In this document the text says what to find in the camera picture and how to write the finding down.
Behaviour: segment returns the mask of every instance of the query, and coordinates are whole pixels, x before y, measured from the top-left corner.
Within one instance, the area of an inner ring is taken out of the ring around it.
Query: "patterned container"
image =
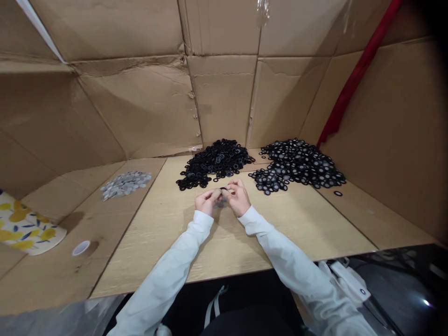
[[[55,247],[67,230],[0,189],[0,242],[37,255]]]

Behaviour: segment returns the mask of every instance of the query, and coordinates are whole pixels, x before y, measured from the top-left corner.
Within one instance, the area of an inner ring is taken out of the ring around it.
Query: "finger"
[[[227,189],[221,189],[221,192],[223,193],[224,199],[229,199],[234,197],[230,192],[227,191]]]
[[[218,197],[220,197],[220,196],[221,196],[221,189],[219,189],[219,188],[215,189],[211,193],[209,200],[211,200],[212,202],[215,202],[218,199]]]
[[[233,184],[236,184],[237,186],[244,188],[244,184],[241,179],[233,180]]]
[[[237,192],[237,190],[241,189],[241,187],[237,186],[236,184],[229,184],[225,186],[226,190],[233,190]]]
[[[197,198],[206,200],[206,199],[210,198],[210,196],[213,194],[214,191],[215,191],[215,189],[207,190],[203,194],[200,194]]]

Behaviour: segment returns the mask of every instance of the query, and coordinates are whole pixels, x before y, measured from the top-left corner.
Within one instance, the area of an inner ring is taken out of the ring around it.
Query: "pile of black rubber rings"
[[[181,172],[185,177],[176,183],[181,191],[197,186],[206,188],[211,181],[207,174],[216,174],[213,181],[218,182],[221,178],[239,174],[245,164],[252,162],[255,159],[236,140],[218,140],[187,162],[185,170]]]
[[[267,170],[260,169],[249,176],[255,179],[257,189],[266,195],[288,190],[290,182],[310,184],[316,189],[346,183],[344,174],[335,168],[332,159],[303,140],[276,141],[263,147],[259,154],[268,155],[273,162]]]

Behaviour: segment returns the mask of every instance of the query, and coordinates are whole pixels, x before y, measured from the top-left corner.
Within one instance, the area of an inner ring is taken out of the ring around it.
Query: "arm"
[[[375,335],[375,332],[351,301],[339,293],[327,276],[285,235],[278,232],[251,206],[242,182],[231,181],[228,196],[239,221],[248,235],[258,242],[272,262],[280,280],[300,296],[319,335]]]
[[[199,247],[210,234],[213,224],[210,215],[213,205],[221,195],[221,191],[217,190],[205,192],[196,199],[193,221],[159,259],[117,315],[117,325],[108,336],[154,335],[184,285]]]

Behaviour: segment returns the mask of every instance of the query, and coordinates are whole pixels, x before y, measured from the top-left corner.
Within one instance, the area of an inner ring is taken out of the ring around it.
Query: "red strap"
[[[353,94],[355,93],[359,83],[361,82],[364,73],[369,68],[370,63],[372,63],[372,60],[377,53],[381,41],[386,35],[387,30],[389,30],[393,19],[395,19],[400,6],[401,0],[392,0],[391,4],[387,8],[386,13],[381,19],[381,22],[373,33],[372,38],[365,47],[364,52],[358,61],[358,64],[354,68],[349,79],[345,83],[344,88],[341,91],[341,94],[339,95],[339,98],[337,99],[336,104],[333,107],[333,111],[331,111],[330,117],[328,118],[327,123],[323,128],[319,141],[317,142],[317,148],[319,148],[322,143],[327,141],[327,138],[330,135],[336,133],[339,130],[339,125],[341,124],[345,110],[347,109],[347,106],[349,105]]]

